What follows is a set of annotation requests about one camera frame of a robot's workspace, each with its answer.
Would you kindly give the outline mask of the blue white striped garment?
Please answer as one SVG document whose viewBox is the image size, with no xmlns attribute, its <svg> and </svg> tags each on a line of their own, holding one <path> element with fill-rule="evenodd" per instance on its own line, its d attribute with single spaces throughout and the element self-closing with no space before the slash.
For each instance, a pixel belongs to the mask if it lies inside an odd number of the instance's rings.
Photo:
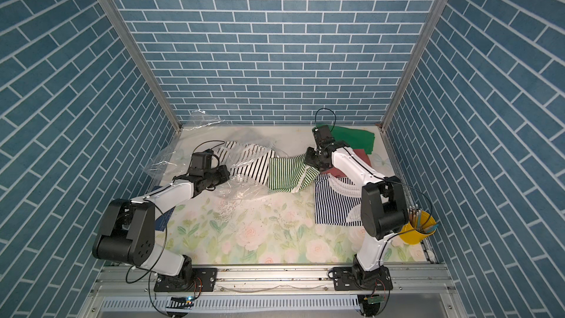
<svg viewBox="0 0 565 318">
<path fill-rule="evenodd" d="M 359 195 L 350 179 L 319 175 L 314 181 L 316 224 L 361 226 Z"/>
</svg>

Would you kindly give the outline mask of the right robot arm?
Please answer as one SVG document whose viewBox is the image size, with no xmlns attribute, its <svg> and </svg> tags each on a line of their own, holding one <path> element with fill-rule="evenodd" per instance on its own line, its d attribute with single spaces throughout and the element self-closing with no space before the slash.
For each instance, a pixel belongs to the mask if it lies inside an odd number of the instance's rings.
<svg viewBox="0 0 565 318">
<path fill-rule="evenodd" d="M 327 125 L 312 129 L 316 146 L 309 147 L 305 164 L 319 171 L 337 168 L 360 191 L 360 221 L 366 234 L 353 259 L 350 276 L 355 287 L 389 293 L 393 289 L 388 268 L 383 265 L 387 244 L 408 223 L 403 184 L 372 169 L 344 141 L 337 141 Z"/>
</svg>

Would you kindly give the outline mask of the red garment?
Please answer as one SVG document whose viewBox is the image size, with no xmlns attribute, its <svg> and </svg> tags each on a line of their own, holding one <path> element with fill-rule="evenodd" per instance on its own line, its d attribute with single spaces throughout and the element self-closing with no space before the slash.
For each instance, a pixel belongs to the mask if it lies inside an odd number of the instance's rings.
<svg viewBox="0 0 565 318">
<path fill-rule="evenodd" d="M 368 159 L 360 158 L 355 152 L 356 150 L 349 147 L 337 149 L 331 156 L 331 168 L 323 171 L 322 174 L 337 178 L 350 178 L 353 181 L 363 180 L 374 169 L 366 163 Z"/>
</svg>

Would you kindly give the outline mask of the clear plastic vacuum bag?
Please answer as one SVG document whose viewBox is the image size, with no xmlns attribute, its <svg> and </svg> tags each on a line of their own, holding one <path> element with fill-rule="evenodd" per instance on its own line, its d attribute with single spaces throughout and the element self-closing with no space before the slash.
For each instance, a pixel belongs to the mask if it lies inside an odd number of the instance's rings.
<svg viewBox="0 0 565 318">
<path fill-rule="evenodd" d="M 143 171 L 156 181 L 171 183 L 193 174 L 219 176 L 209 189 L 231 200 L 255 199 L 268 193 L 269 161 L 282 156 L 276 141 L 255 127 L 230 126 L 203 110 L 194 111 L 181 134 L 153 156 Z"/>
</svg>

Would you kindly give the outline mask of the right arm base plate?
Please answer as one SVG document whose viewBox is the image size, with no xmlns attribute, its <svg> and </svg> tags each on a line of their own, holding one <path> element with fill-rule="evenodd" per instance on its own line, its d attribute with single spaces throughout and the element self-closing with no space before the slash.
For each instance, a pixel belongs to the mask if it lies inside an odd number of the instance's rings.
<svg viewBox="0 0 565 318">
<path fill-rule="evenodd" d="M 328 271 L 336 291 L 391 291 L 394 286 L 386 266 L 367 272 L 359 266 L 337 266 Z"/>
</svg>

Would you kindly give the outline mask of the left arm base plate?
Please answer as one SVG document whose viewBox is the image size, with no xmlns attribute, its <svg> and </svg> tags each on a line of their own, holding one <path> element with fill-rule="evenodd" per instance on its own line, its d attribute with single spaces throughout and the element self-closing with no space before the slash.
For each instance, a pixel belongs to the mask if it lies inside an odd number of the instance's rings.
<svg viewBox="0 0 565 318">
<path fill-rule="evenodd" d="M 214 267 L 192 267 L 182 269 L 179 275 L 158 275 L 154 291 L 161 292 L 212 292 L 216 284 L 218 269 Z"/>
</svg>

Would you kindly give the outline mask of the black white striped garment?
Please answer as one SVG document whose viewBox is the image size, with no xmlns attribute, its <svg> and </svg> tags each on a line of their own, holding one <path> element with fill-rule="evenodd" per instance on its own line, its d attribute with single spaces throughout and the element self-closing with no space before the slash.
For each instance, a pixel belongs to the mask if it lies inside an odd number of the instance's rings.
<svg viewBox="0 0 565 318">
<path fill-rule="evenodd" d="M 259 144 L 228 141 L 216 150 L 221 165 L 225 165 L 231 180 L 252 182 L 266 186 L 269 182 L 269 165 L 276 152 Z"/>
</svg>

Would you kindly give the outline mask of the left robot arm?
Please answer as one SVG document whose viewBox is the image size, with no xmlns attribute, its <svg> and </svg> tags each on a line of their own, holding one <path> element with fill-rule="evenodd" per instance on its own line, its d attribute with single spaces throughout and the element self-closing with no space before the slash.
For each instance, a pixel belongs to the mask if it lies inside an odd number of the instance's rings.
<svg viewBox="0 0 565 318">
<path fill-rule="evenodd" d="M 213 150 L 194 153 L 188 171 L 153 192 L 110 202 L 101 218 L 93 256 L 157 274 L 156 292 L 211 292 L 216 269 L 194 269 L 192 259 L 166 250 L 156 240 L 156 222 L 180 203 L 213 191 L 230 179 Z"/>
</svg>

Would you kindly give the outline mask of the green white striped garment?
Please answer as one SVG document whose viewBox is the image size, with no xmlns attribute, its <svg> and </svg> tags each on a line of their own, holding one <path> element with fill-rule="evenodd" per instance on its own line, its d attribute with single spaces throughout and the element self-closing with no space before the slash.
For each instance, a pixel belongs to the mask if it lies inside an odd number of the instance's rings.
<svg viewBox="0 0 565 318">
<path fill-rule="evenodd" d="M 312 184 L 319 170 L 305 163 L 305 155 L 269 159 L 268 187 L 273 192 L 298 193 Z"/>
</svg>

